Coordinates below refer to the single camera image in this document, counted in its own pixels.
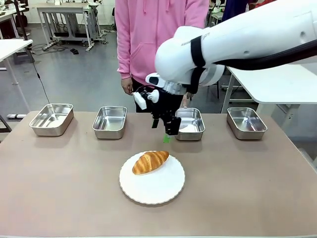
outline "robotic arm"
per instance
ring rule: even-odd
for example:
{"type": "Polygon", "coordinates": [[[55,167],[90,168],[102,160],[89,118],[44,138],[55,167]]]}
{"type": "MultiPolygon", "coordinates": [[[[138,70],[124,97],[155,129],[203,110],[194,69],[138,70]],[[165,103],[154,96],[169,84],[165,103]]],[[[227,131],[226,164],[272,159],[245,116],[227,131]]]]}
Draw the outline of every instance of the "robotic arm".
{"type": "Polygon", "coordinates": [[[179,27],[158,48],[157,73],[146,77],[155,90],[145,86],[134,95],[141,108],[151,103],[153,128],[162,119],[165,132],[176,135],[179,98],[216,83],[225,66],[259,70],[304,59],[314,62],[310,57],[316,55],[317,1],[277,0],[212,28],[179,27]]]}

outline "beige tabletop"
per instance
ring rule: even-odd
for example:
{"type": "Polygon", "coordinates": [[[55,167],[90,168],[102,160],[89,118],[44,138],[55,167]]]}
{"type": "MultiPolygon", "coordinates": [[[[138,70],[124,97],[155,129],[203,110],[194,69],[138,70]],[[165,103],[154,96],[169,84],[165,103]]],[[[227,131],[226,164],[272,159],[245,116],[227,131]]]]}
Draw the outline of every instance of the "beige tabletop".
{"type": "Polygon", "coordinates": [[[317,175],[271,118],[262,141],[237,140],[226,115],[203,115],[202,141],[163,144],[149,114],[129,114],[121,140],[97,140],[96,113],[75,113],[61,137],[37,137],[32,112],[0,144],[0,235],[304,236],[317,234],[317,175]],[[183,191],[133,202],[118,174],[132,155],[167,150],[183,191]]]}

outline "table leg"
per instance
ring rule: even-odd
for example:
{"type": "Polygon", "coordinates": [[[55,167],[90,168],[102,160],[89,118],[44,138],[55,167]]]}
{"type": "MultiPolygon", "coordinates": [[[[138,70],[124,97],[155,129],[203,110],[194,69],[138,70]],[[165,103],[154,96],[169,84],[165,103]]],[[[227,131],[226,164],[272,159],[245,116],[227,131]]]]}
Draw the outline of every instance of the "table leg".
{"type": "Polygon", "coordinates": [[[46,30],[47,30],[47,33],[49,35],[49,38],[53,39],[54,33],[52,33],[52,27],[51,27],[51,24],[50,24],[49,19],[48,19],[49,13],[42,12],[42,15],[43,15],[44,23],[46,25],[46,30]]]}
{"type": "Polygon", "coordinates": [[[68,31],[68,35],[69,37],[72,36],[72,28],[71,28],[71,18],[72,17],[68,17],[69,14],[65,14],[64,17],[65,17],[65,22],[66,22],[66,27],[67,27],[67,31],[68,31]]]}
{"type": "Polygon", "coordinates": [[[57,31],[57,26],[54,23],[53,14],[52,13],[48,13],[48,15],[49,15],[50,23],[51,23],[51,25],[53,25],[53,29],[56,32],[57,31]]]}
{"type": "Polygon", "coordinates": [[[284,122],[283,122],[283,124],[281,126],[281,128],[283,130],[285,130],[288,127],[288,125],[291,123],[291,121],[292,121],[292,119],[294,117],[294,114],[297,112],[299,106],[300,106],[299,104],[292,104],[290,106],[290,108],[288,109],[288,111],[286,113],[286,117],[284,119],[284,122]]]}
{"type": "Polygon", "coordinates": [[[15,75],[13,73],[13,70],[12,70],[12,67],[10,65],[9,60],[8,59],[4,59],[3,62],[4,62],[4,65],[6,67],[6,70],[8,71],[8,73],[9,73],[9,75],[11,77],[12,85],[17,89],[18,93],[20,94],[27,112],[30,112],[29,105],[28,105],[28,103],[25,100],[25,97],[24,97],[24,95],[22,93],[22,90],[21,90],[21,87],[20,87],[19,83],[16,81],[16,78],[15,78],[15,75]]]}
{"type": "Polygon", "coordinates": [[[226,92],[226,96],[224,97],[221,113],[226,113],[227,112],[228,105],[229,105],[230,98],[231,98],[231,93],[232,93],[232,88],[233,88],[234,81],[235,81],[235,78],[234,78],[233,75],[231,75],[230,76],[229,85],[228,85],[228,89],[227,89],[227,92],[226,92]]]}
{"type": "Polygon", "coordinates": [[[211,16],[211,27],[215,26],[215,22],[213,21],[214,17],[211,16]]]}
{"type": "Polygon", "coordinates": [[[41,24],[41,27],[42,27],[42,30],[43,30],[43,33],[44,33],[44,37],[45,37],[46,43],[47,43],[47,47],[50,47],[51,45],[50,45],[50,43],[48,41],[48,38],[46,36],[46,33],[45,33],[44,24],[42,22],[40,11],[39,11],[39,9],[37,9],[37,10],[38,10],[38,15],[39,15],[39,19],[40,19],[40,24],[41,24]]]}
{"type": "Polygon", "coordinates": [[[99,18],[98,18],[98,15],[97,15],[97,27],[98,27],[98,36],[101,37],[101,31],[100,31],[100,26],[99,26],[99,18]]]}
{"type": "Polygon", "coordinates": [[[276,108],[275,104],[262,104],[260,103],[257,108],[257,113],[262,115],[271,116],[276,108]]]}
{"type": "Polygon", "coordinates": [[[94,44],[92,44],[92,42],[90,40],[89,30],[88,30],[88,22],[87,22],[87,13],[84,10],[83,10],[83,16],[84,16],[84,23],[85,23],[86,34],[87,34],[87,41],[88,41],[88,45],[89,45],[89,47],[86,49],[86,51],[88,52],[94,46],[94,44]]]}
{"type": "MultiPolygon", "coordinates": [[[[1,29],[0,29],[0,39],[3,40],[3,35],[2,35],[2,32],[1,32],[1,29]]],[[[6,71],[6,68],[5,67],[1,67],[0,71],[6,71]]]]}
{"type": "Polygon", "coordinates": [[[16,25],[15,25],[15,22],[14,22],[13,14],[11,15],[10,20],[11,20],[11,25],[12,25],[12,28],[13,28],[13,31],[14,31],[14,35],[15,35],[15,37],[17,39],[19,39],[19,33],[18,33],[17,29],[16,29],[16,25]]]}

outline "black strap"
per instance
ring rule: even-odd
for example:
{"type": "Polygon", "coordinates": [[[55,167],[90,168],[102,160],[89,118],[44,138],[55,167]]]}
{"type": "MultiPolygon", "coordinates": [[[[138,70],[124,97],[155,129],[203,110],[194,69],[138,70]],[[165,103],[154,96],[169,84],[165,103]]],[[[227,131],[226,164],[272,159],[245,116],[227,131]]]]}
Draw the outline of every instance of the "black strap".
{"type": "Polygon", "coordinates": [[[199,79],[202,73],[205,71],[205,68],[194,68],[190,85],[187,86],[187,92],[196,94],[198,91],[199,79]]]}
{"type": "Polygon", "coordinates": [[[260,70],[317,56],[317,40],[257,59],[226,59],[215,62],[241,70],[260,70]]]}
{"type": "Polygon", "coordinates": [[[192,54],[192,59],[194,64],[197,66],[194,68],[190,86],[187,87],[187,92],[195,94],[198,91],[199,79],[202,73],[205,71],[203,68],[206,64],[206,61],[203,57],[202,52],[202,37],[196,37],[195,39],[191,40],[190,51],[192,54]]]}
{"type": "Polygon", "coordinates": [[[192,54],[192,59],[194,64],[197,67],[204,67],[206,64],[206,61],[203,57],[203,52],[202,52],[202,40],[201,36],[194,38],[191,40],[190,44],[190,51],[192,54]]]}

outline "pink hoodie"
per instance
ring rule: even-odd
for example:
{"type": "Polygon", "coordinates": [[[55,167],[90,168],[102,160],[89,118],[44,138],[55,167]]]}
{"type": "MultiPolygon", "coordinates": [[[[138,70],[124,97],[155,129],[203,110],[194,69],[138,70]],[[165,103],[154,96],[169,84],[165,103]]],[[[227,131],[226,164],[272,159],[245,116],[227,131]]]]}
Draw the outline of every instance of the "pink hoodie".
{"type": "Polygon", "coordinates": [[[115,0],[118,60],[121,78],[145,84],[155,72],[158,47],[179,26],[203,28],[209,0],[115,0]]]}

